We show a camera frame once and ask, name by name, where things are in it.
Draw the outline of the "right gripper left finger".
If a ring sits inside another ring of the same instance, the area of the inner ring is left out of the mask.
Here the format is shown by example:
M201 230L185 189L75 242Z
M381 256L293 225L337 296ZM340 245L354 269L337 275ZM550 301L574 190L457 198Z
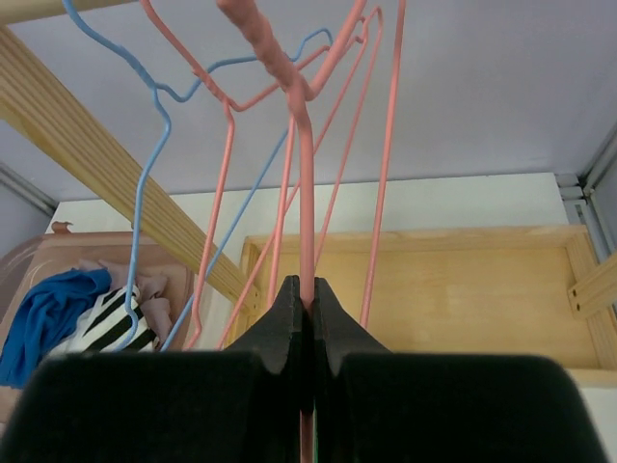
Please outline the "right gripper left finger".
M41 365L1 440L5 462L297 462L303 309L272 308L221 351L69 355Z

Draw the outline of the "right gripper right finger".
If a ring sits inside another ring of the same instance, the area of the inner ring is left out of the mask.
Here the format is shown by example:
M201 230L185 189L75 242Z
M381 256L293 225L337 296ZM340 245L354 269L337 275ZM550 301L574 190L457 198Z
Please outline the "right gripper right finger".
M603 462L574 380L533 355L393 353L315 280L321 462Z

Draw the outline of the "mauve pink tank top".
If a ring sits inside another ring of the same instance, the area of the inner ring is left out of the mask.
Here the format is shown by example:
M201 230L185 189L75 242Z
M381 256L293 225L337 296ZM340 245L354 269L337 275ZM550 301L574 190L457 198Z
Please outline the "mauve pink tank top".
M111 278L110 290L124 286L128 279L128 266L107 260L80 259L80 270L105 269ZM168 278L165 275L148 276L135 274L134 284L140 291L138 303L144 311L148 327L156 334L159 342L165 341L172 329L170 301L163 296Z

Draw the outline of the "black white striped tank top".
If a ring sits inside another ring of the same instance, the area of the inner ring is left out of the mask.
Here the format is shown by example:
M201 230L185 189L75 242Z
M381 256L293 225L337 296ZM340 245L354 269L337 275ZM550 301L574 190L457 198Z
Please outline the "black white striped tank top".
M123 345L132 330L132 319L125 310L126 287L99 295L92 307L77 319L75 331L63 339L48 356L58 356L70 352L112 352ZM140 290L134 286L131 295L131 309L138 322L134 336L124 346L124 350L153 352L158 337L148 326L139 306Z

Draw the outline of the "blue tank top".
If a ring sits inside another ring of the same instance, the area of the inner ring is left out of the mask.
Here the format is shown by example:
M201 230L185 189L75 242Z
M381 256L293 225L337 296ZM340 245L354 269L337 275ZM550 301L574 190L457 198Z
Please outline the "blue tank top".
M1 384L21 389L42 358L76 329L79 316L110 289L105 269L72 269L42 280L19 304L1 352Z

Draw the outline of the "pink wire hanger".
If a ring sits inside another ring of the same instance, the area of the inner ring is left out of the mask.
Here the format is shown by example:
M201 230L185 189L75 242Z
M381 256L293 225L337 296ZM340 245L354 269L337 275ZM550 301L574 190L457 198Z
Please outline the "pink wire hanger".
M366 327L369 310L370 310L370 298L372 294L373 281L375 275L375 265L377 259L377 249L379 246L380 232L382 226L382 218L383 218L383 209L384 202L386 196L386 187L388 181L388 170L389 170L389 159L390 159L390 151L392 138L395 127L395 111L396 111L396 102L397 102L397 94L398 94L398 82L399 82L399 74L400 74L400 65L401 65L401 51L402 51L402 41L403 41L403 32L404 32L404 22L405 22L405 11L406 11L407 1L398 1L398 9L397 9L397 19L396 19L396 30L395 30L395 39L393 46L393 58L392 58L392 69L391 69L391 81L389 86L389 102L388 102L388 111L386 117L386 132L384 139L384 147L383 147L383 155L382 155L382 164L380 171L380 179L379 179L379 187L378 187L378 195L376 201L376 209L374 216L374 224L372 231L372 241L371 241L371 249L370 249L370 262L367 269L366 282L363 294L363 302L362 302L362 310L361 310L361 326ZM314 300L314 276L315 276L315 266L321 256L321 252L323 249L324 241L327 235L328 227L330 224L331 216L334 209L336 194L338 191L338 186L340 185L342 173L344 172L344 165L346 163L348 150L351 148L351 145L347 147L347 151L345 152L343 159L341 160L341 166L339 168L339 172L336 177L335 186L333 188L332 196L330 199L330 203L327 209L326 216L324 218L323 226L321 229L321 234L319 238L317 253L314 252L314 154L307 154L305 156L304 152L301 153L301 170L300 170L300 180L299 185L294 187L293 193L296 193L298 188L300 189L300 295L303 304L303 308L308 310L308 314L312 315L312 303ZM276 281L272 280L278 276L278 265L280 261L280 253L281 253L281 243L282 243L282 228L284 224L284 217L286 214L286 209L283 210L283 206L279 206L278 218L275 229L273 231L273 237L271 236L271 241L274 240L274 251L273 251L273 259L272 259L272 268L271 273L274 276L271 276L271 285L269 289L269 298L272 299L273 291L274 291L274 283ZM218 348L222 348L224 346L224 342L227 340L228 333L233 326L236 317L239 314L241 303L244 302L246 295L248 293L248 286L255 279L256 272L260 268L262 261L265 259L267 254L267 250L264 249L261 252L260 257L257 260L257 263L254 267L253 273L250 275L249 281L246 283L244 289L242 290L237 302L235 303L234 309L231 313L230 318L228 319L228 323L224 329L223 334L218 343ZM301 438L301 462L316 462L317 461L317 450L316 450L316 424L314 423L315 418L314 415L304 414L301 417L301 425L300 425L300 438Z
M179 52L182 58L191 66L194 74L199 77L203 85L216 96L223 104L223 97L228 98L230 104L230 115L233 111L238 112L240 107L229 99L221 88L211 78L211 75L206 71L200 63L193 57L188 49L179 41L168 26L159 17L155 9L149 1L141 3L142 8L148 16L148 19L165 37L165 39ZM307 109L307 103L316 99L328 79L332 75L336 65L340 60L341 53L346 47L347 40L351 33L354 32L356 22L362 15L362 10L365 6L363 1L357 3L354 7L348 21L340 30L334 44L331 45L329 54L325 58L321 68L316 73L312 81L308 82L304 75L294 67L293 63L287 58L287 55L281 49L280 44L276 40L274 33L267 18L259 11L254 1L219 1L218 8L222 13L235 25L242 33L245 40L251 45L257 59L265 66L267 72L272 75L278 82L282 91L285 92L287 106L289 110L289 120L296 121L297 128L302 130L304 135L299 137L300 140L300 156L302 151L305 156L311 152L313 145L312 126ZM230 133L230 120L228 119L228 134ZM216 231L216 226L219 217L220 206L224 195L225 184L228 175L228 165L231 157L232 147L228 148L230 136L227 136L223 161L220 168L217 188L215 191L214 203L211 210L211 215L208 223L208 232L204 242L199 276L204 276L206 267L210 261L210 251L213 248L213 236ZM194 297L194 302L191 308L191 320L195 331L191 338L185 344L187 349L190 349L199 340L201 336L201 293L203 286L200 283L195 285L197 295Z
M328 227L330 224L330 220L334 211L336 195L338 192L338 187L341 183L342 175L347 163L349 152L353 145L354 136L356 133L356 128L358 122L360 120L360 116L362 114L362 107L365 100L365 95L368 89L368 85L370 83L370 79L372 76L372 71L375 64L375 59L377 56L379 45L381 44L382 32L383 32L383 15L382 10L379 7L373 8L370 14L367 17L362 16L360 18L360 22L362 23L362 34L356 38L361 44L361 49L359 54L352 66L347 80L345 81L343 88L341 89L339 96L335 102L335 105L331 111L330 116L325 122L325 125L318 137L318 140L315 141L312 145L311 152L316 153L320 147L320 144L330 127L332 120L334 119L335 113L343 100L343 97L349 87L349 84L352 81L353 75L358 68L358 65L361 62L362 56L366 49L368 39L369 39L369 24L372 18L377 19L377 38L375 39L375 43L373 45L371 51L370 62L367 67L367 72L362 84L362 91L359 97L359 102L357 104L356 112L353 117L349 135L347 136L347 141L345 145L344 152L341 157L337 177L335 180L335 184L333 186L330 202L324 217L323 225L321 227L321 232L318 236L314 235L314 227L306 227L302 225L300 227L300 293L301 300L303 303L303 307L309 309L314 300L314 292L312 290L307 289L307 285L312 281L312 278L315 276L315 270L319 259L321 257L321 253L323 250L323 246L325 243L325 239L328 232ZM277 212L277 222L274 227L269 240L266 244L261 248L258 259L253 266L252 272L248 277L248 282L245 284L245 287L242 289L242 292L238 296L238 300L235 302L235 306L231 312L231 315L228 319L227 325L221 335L219 343L217 347L222 349L232 343L232 335L235 330L236 318L241 313L242 304L246 301L250 293L250 286L254 283L257 274L259 273L263 262L267 257L271 258L271 270L270 270L270 280L267 291L266 302L271 304L274 302L275 297L275 289L276 282L279 275L279 262L282 253L282 232L284 226L284 218L289 208L291 207L294 198L298 191L302 189L302 182L298 181L294 187L289 186L289 172L293 154L293 146L295 143L296 137L302 137L304 133L302 130L297 128L296 121L291 119L289 121L287 136L286 136L286 148L285 148L285 161L283 166L282 173L282 186L280 188L280 196L279 196L279 205Z

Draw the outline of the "blue wire hanger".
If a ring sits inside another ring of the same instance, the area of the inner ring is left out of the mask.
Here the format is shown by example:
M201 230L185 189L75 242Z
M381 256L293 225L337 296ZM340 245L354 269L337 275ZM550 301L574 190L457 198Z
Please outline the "blue wire hanger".
M132 233L132 241L131 241L131 254L130 254L130 261L129 261L129 265L128 265L128 277L127 277L127 281L128 281L128 285L129 286L133 286L135 284L135 277L137 276L137 263L138 263L138 256L139 256L139 252L137 250L138 245L140 244L140 232L141 232L141 225L142 225L142 212L143 212L143 207L144 207L144 203L145 203L145 191L146 191L146 186L147 186L147 181L150 179L150 171L153 168L159 154L161 153L161 151L163 150L163 148L165 147L166 143L168 142L170 135L172 133L172 120L171 117L169 115L169 113L167 112L167 110L164 108L164 106L162 105L162 103L160 102L159 99L159 91L164 92L166 94L168 94L174 101L178 102L178 103L184 103L186 101L188 101L193 94L197 91L197 89L199 88L199 86L202 84L201 79L198 77L196 79L196 81L194 82L194 84L192 85L191 88L189 88L189 90L187 91L187 93L185 95L180 95L178 94L172 87L170 87L167 84L164 83L160 83L160 82L156 82L153 77L150 75L150 73L147 71L147 69L141 64L141 62L138 60L137 57L135 57L130 51L128 51L126 48L124 48L123 46L116 44L110 40L108 40L107 38L105 38L104 36L102 36L101 34L99 34L95 29L93 29L90 25L88 25L83 18L81 17L80 13L77 12L77 9L74 7L73 2L72 1L62 1L62 4L68 14L68 16L71 18L71 20L73 21L73 23L84 33L86 34L89 38L91 38L92 40L96 41L97 43L99 43L100 45L102 45L103 47L107 48L108 50L112 51L113 53L115 53L116 55L118 55L119 57L121 57L124 61L126 61L128 63L128 65L137 73L137 75L141 78L141 80L146 84L146 86L148 87L148 89L150 90L151 93L151 99L152 102L154 104L155 109L158 111L159 115L161 116L162 120L163 120L163 131L161 134L161 137L159 139L159 141L157 142L155 148L153 149L151 155L148 158L148 161L146 162L146 164L143 167L143 170L141 171L138 181L137 181L137 185L136 185L136 189L135 189L135 203L134 203L134 211L132 212L132 226L133 226L133 233ZM326 45L327 47L330 45L334 44L334 38L333 35L331 33L331 31L328 28L320 28L317 29L313 32L311 32L310 34L306 35L303 40L300 42L298 49L295 53L295 55L289 56L287 55L287 58L290 59L290 61L292 63L297 62L300 57L302 56L304 47L306 46L306 43L311 40L312 38L323 34L328 38L328 45ZM251 55L251 56L246 56L246 57L239 57L239 58L229 58L229 59L224 59L224 60L219 60L217 62L215 62L214 64L212 64L209 68L208 68L208 72L210 71L214 71L218 68L223 68L223 67L227 67L227 66L235 66L235 65L239 65L239 64L244 64L244 63L251 63L251 62L255 62L257 61L257 57L255 55ZM232 147L232 142L233 142L233 134L234 134L234 130L235 130L235 122L233 119L233 116L230 115L230 104L228 101L228 98L226 96L223 97L223 106L224 109L227 111L227 109L229 109L229 115L228 115L228 119L230 120L230 133L228 134L231 138L230 138L230 144L228 144L228 148ZM288 129L286 129L283 133L281 138L279 139L279 141L277 142L277 144L275 145L273 152L271 153L271 155L269 156L269 158L267 159L267 161L265 162L265 164L262 167L261 173L257 176L253 187L249 190L248 195L246 196L244 203L242 203L242 205L240 206L240 209L238 210L238 212L236 213L235 218L233 219L231 225L228 228L227 233L224 236L224 239L222 241L221 247L218 248L217 251L215 251L214 253L214 257L210 259L206 270L205 270L205 274L204 276L198 276L198 280L199 283L201 284L201 286L203 286L204 282L205 282L205 278L208 277L210 275L210 273L212 272L212 268L214 266L215 263L217 263L219 257L223 254L223 250L225 248L225 246L227 245L229 239L231 238L232 233L234 232L237 224L239 223L240 219L242 218L242 215L244 214L246 208L248 207L251 199L253 198L257 187L259 187L261 185L261 182L263 181L263 178L265 177L265 175L267 174L268 170L270 169L273 161L275 160L277 154L279 153L283 142L285 142L286 138L288 135ZM197 290L195 289L195 292L192 296L189 297L188 302L186 303L184 309L182 309L182 312L180 313L177 321L174 323L170 334L167 336L167 338L165 339L165 341L161 341L159 344L159 351L166 351L170 348L172 341L174 340L177 332L179 331L180 325L184 322L187 314L189 313L189 309L192 308L193 302L194 302L194 297L195 295L197 295ZM128 347L129 341L133 341L137 334L137 315L135 314L135 311L133 311L129 306L130 306L130 298L126 299L125 297L125 301L124 301L124 308L125 311L127 312L128 316L130 317L131 320L131 327L130 330L128 332L128 335L126 337L125 340L122 341L122 343L120 344L120 347L116 348L115 352L118 351L120 352L121 347Z

